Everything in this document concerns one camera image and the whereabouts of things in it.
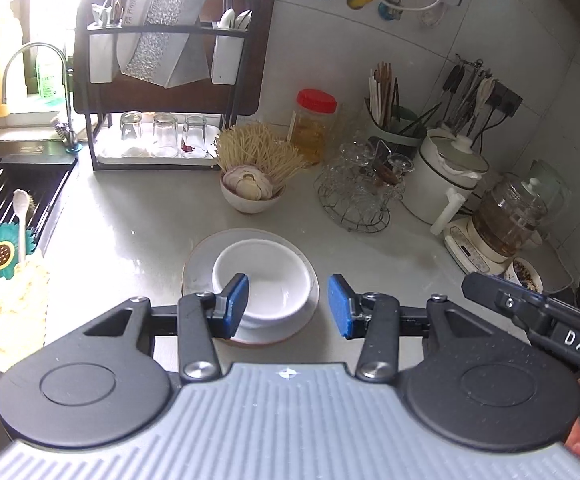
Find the kitchen sink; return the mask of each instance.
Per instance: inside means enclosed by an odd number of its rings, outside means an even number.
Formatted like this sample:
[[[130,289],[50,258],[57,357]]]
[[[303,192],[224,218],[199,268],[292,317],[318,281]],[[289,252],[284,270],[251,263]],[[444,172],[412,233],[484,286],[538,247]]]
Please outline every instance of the kitchen sink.
[[[67,199],[64,189],[75,165],[76,158],[55,140],[0,142],[0,223],[17,222],[12,197],[15,189],[26,190],[35,204],[28,228],[43,252]]]

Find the jar of honey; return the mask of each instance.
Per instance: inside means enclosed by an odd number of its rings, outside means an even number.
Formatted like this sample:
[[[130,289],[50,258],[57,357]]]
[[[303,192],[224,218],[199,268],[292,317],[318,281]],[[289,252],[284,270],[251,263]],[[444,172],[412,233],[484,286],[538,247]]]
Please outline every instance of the jar of honey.
[[[318,164],[323,160],[337,100],[321,90],[306,88],[297,94],[296,103],[287,140],[297,147],[308,164]]]

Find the yellow cloth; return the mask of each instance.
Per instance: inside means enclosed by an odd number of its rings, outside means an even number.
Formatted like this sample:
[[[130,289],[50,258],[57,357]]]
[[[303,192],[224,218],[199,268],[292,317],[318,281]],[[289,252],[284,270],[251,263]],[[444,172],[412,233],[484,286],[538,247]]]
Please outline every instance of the yellow cloth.
[[[18,264],[11,280],[0,278],[0,371],[43,346],[48,284],[40,253]]]

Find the kitchen counter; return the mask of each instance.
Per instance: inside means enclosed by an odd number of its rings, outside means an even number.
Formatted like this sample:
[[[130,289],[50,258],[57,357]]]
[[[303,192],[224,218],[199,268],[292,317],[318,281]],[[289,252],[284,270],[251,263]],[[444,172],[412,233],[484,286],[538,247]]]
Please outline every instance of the kitchen counter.
[[[339,336],[327,306],[327,278],[341,272],[358,292],[378,290],[408,306],[425,306],[432,293],[525,337],[507,319],[463,298],[463,272],[433,237],[429,226],[401,203],[380,234],[351,234],[321,208],[312,184],[313,169],[295,177],[270,210],[247,216],[221,195],[214,171],[100,171],[88,153],[46,251],[52,273],[46,344],[132,296],[153,305],[180,297],[183,264],[195,245],[215,232],[258,228],[296,245],[313,265],[321,297],[308,325],[288,340],[244,348],[217,341],[225,368],[231,362],[346,362],[353,370],[362,340]],[[176,341],[159,337],[155,359],[177,369]],[[420,340],[403,338],[401,367],[422,359]]]

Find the blue gripper pad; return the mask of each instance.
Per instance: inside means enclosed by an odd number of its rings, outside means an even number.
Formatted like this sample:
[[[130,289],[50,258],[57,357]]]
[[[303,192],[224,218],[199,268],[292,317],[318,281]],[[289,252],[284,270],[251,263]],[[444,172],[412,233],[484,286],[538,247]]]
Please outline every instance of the blue gripper pad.
[[[353,335],[354,321],[350,309],[350,298],[336,276],[330,276],[327,280],[327,302],[337,323],[339,333],[345,338],[351,338]]]
[[[241,316],[243,311],[247,306],[247,298],[249,297],[249,280],[247,276],[243,274],[241,279],[235,285],[232,285],[231,290],[228,292],[228,304],[225,309],[225,316],[223,317],[223,325],[225,327],[225,333],[229,337],[232,337],[239,328],[239,323],[241,322]]]

